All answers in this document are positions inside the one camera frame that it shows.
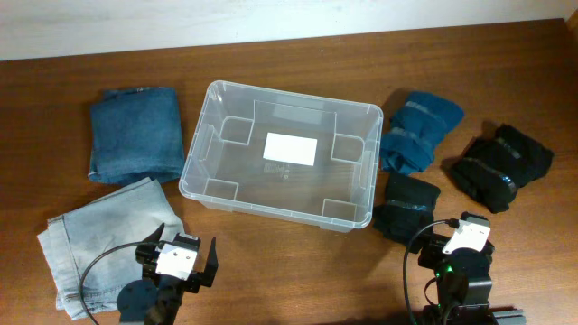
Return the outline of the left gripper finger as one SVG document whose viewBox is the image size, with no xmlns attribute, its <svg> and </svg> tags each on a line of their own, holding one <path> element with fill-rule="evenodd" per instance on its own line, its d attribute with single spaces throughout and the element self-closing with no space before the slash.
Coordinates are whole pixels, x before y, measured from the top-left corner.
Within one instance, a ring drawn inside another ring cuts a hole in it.
<svg viewBox="0 0 578 325">
<path fill-rule="evenodd" d="M 144 239 L 145 246 L 159 246 L 161 243 L 162 234 L 165 224 L 162 223 L 151 235 Z"/>
<path fill-rule="evenodd" d="M 219 260 L 216 250 L 216 238 L 213 237 L 210 242 L 210 251 L 207 256 L 204 275 L 205 276 L 215 276 L 219 268 Z"/>
</svg>

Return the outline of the black bundle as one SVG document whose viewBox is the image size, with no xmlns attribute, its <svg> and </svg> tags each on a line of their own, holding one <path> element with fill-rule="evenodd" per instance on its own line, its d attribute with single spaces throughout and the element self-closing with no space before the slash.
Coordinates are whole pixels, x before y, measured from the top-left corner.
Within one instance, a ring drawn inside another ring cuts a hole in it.
<svg viewBox="0 0 578 325">
<path fill-rule="evenodd" d="M 547 175 L 554 152 L 511 125 L 491 139 L 477 138 L 448 170 L 457 187 L 497 214 L 509 209 L 518 191 Z"/>
<path fill-rule="evenodd" d="M 390 173 L 385 203 L 373 209 L 373 227 L 394 242 L 408 246 L 413 235 L 434 221 L 441 190 L 431 183 Z"/>
</svg>

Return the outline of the light grey jeans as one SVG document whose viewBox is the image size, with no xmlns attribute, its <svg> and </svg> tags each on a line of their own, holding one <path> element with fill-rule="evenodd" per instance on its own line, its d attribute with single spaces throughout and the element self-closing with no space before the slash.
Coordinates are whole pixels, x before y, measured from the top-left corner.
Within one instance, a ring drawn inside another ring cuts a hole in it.
<svg viewBox="0 0 578 325">
<path fill-rule="evenodd" d="M 184 231 L 160 183 L 150 178 L 50 219 L 38 240 L 57 287 L 56 307 L 66 311 L 72 320 L 86 316 L 83 305 L 93 314 L 115 310 L 121 289 L 142 276 L 135 248 L 123 248 L 104 257 L 84 281 L 81 276 L 102 253 L 140 242 L 162 223 L 163 240 L 171 241 Z"/>
</svg>

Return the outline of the dark blue jeans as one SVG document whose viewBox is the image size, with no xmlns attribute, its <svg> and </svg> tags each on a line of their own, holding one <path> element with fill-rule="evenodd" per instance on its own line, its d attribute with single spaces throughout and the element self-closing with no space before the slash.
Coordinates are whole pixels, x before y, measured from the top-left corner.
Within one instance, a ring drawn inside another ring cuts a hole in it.
<svg viewBox="0 0 578 325">
<path fill-rule="evenodd" d="M 149 177 L 181 176 L 182 124 L 174 88 L 110 89 L 90 107 L 92 150 L 88 178 L 125 186 Z"/>
</svg>

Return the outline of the teal shirt bundle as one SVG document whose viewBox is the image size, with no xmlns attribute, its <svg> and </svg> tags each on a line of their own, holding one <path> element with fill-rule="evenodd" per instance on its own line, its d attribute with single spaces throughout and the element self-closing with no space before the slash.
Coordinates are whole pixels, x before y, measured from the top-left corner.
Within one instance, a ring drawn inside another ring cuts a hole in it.
<svg viewBox="0 0 578 325">
<path fill-rule="evenodd" d="M 451 100 L 428 92 L 410 92 L 381 139 L 381 168 L 404 175 L 424 172 L 434 162 L 437 146 L 463 118 L 464 111 Z"/>
</svg>

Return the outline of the clear plastic storage container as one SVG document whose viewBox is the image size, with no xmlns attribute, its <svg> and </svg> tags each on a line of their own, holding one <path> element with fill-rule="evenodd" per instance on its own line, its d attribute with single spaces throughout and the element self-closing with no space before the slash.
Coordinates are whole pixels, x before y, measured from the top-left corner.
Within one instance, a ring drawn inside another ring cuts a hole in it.
<svg viewBox="0 0 578 325">
<path fill-rule="evenodd" d="M 210 209 L 338 232 L 372 219 L 380 107 L 218 80 L 206 92 L 179 181 Z M 314 166 L 263 158 L 268 133 L 314 138 Z"/>
</svg>

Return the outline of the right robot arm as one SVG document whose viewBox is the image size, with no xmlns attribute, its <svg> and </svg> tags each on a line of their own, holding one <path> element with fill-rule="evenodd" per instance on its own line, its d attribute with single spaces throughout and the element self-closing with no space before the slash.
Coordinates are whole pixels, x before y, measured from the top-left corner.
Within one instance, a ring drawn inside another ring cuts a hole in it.
<svg viewBox="0 0 578 325">
<path fill-rule="evenodd" d="M 481 251 L 458 248 L 445 254 L 449 238 L 433 235 L 422 248 L 418 264 L 434 271 L 438 302 L 430 302 L 417 322 L 422 325 L 481 325 L 493 322 L 489 312 L 492 280 L 489 269 L 494 245 L 488 241 Z"/>
</svg>

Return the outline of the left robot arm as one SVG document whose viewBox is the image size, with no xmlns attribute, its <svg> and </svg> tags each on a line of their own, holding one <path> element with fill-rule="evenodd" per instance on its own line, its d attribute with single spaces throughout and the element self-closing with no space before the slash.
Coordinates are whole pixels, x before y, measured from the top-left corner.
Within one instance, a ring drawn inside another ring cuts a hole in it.
<svg viewBox="0 0 578 325">
<path fill-rule="evenodd" d="M 204 269 L 196 271 L 201 240 L 178 233 L 166 241 L 163 231 L 164 226 L 159 226 L 136 247 L 142 278 L 129 283 L 117 296 L 121 324 L 173 324 L 185 293 L 213 285 L 219 268 L 216 240 L 211 240 Z"/>
</svg>

